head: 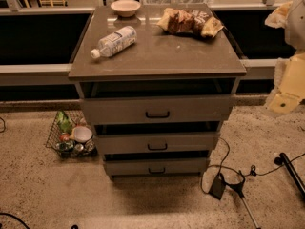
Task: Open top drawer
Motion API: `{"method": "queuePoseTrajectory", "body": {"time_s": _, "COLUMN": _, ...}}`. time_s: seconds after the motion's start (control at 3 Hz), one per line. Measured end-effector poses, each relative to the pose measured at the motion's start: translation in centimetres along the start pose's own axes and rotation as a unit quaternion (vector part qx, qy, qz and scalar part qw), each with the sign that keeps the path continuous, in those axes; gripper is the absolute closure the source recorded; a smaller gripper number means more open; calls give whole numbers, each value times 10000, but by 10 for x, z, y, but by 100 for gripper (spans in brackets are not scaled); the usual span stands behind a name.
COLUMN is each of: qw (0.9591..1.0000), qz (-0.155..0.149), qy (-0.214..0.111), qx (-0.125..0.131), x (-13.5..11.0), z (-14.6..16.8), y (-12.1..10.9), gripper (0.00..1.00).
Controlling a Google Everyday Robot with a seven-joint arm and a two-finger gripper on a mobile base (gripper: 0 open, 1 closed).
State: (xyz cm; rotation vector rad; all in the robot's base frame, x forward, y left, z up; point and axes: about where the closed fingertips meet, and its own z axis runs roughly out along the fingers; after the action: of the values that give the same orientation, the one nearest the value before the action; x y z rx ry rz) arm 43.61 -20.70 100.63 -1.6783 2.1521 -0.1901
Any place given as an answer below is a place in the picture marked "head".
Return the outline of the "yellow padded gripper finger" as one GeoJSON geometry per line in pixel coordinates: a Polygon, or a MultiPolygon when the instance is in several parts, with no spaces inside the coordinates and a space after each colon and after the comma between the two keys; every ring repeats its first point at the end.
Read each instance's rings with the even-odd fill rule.
{"type": "Polygon", "coordinates": [[[274,70],[274,88],[266,99],[266,109],[285,115],[305,99],[305,52],[289,59],[278,58],[274,70]]]}

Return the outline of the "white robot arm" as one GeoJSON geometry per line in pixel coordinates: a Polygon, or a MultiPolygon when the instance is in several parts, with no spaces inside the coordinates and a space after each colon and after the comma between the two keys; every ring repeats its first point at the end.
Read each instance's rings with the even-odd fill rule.
{"type": "Polygon", "coordinates": [[[286,115],[305,99],[305,0],[282,4],[267,17],[265,24],[283,28],[285,42],[295,49],[289,59],[277,59],[274,88],[264,105],[273,115],[286,115]]]}

